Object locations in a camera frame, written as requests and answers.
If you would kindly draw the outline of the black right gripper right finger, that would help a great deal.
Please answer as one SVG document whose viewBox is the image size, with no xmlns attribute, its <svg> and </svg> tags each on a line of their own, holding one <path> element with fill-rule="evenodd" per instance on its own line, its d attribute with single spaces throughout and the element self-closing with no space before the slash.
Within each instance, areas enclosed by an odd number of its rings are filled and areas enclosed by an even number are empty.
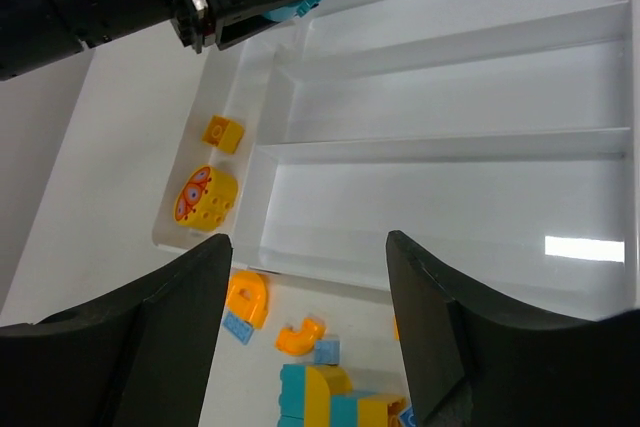
<svg viewBox="0 0 640 427">
<path fill-rule="evenodd" d="M 400 231 L 386 241 L 419 426 L 635 426 L 639 314 L 588 321 L 509 297 Z"/>
</svg>

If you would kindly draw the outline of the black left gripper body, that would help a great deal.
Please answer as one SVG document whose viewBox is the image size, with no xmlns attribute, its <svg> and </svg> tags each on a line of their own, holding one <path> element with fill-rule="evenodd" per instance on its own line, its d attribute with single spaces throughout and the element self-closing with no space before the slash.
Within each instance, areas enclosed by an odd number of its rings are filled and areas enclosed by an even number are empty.
<svg viewBox="0 0 640 427">
<path fill-rule="evenodd" d="M 1 0 L 1 78 L 94 49 L 164 21 L 190 45 L 191 0 Z"/>
</svg>

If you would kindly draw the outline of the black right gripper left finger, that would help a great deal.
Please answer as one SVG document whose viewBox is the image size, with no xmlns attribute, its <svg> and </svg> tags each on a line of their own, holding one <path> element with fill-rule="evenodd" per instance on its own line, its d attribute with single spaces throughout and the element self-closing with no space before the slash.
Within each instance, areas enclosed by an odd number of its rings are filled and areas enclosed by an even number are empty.
<svg viewBox="0 0 640 427">
<path fill-rule="evenodd" d="M 112 292 L 2 327 L 2 425 L 198 425 L 231 260 L 216 234 Z"/>
</svg>

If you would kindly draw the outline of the small orange square lego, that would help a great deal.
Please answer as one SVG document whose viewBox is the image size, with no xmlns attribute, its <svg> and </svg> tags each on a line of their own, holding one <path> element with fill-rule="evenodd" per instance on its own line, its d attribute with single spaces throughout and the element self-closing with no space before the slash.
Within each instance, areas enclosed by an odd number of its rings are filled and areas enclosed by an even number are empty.
<svg viewBox="0 0 640 427">
<path fill-rule="evenodd" d="M 202 136 L 202 141 L 218 150 L 233 155 L 245 133 L 244 126 L 227 117 L 214 115 Z"/>
</svg>

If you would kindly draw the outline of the teal yellow lego block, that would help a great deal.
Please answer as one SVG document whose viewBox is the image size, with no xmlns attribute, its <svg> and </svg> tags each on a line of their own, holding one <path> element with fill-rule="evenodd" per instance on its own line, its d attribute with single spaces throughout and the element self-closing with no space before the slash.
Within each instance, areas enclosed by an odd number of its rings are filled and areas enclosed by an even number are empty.
<svg viewBox="0 0 640 427">
<path fill-rule="evenodd" d="M 397 394 L 359 391 L 335 365 L 285 364 L 279 426 L 415 426 L 413 407 Z"/>
</svg>

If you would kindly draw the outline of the yellow round printed lego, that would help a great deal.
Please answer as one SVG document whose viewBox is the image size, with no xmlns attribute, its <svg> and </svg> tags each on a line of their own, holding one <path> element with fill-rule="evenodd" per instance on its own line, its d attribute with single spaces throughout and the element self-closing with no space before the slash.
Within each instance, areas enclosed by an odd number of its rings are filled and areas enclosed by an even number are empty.
<svg viewBox="0 0 640 427">
<path fill-rule="evenodd" d="M 234 207 L 239 185 L 236 178 L 211 165 L 196 169 L 184 184 L 173 207 L 173 219 L 181 226 L 213 232 Z"/>
</svg>

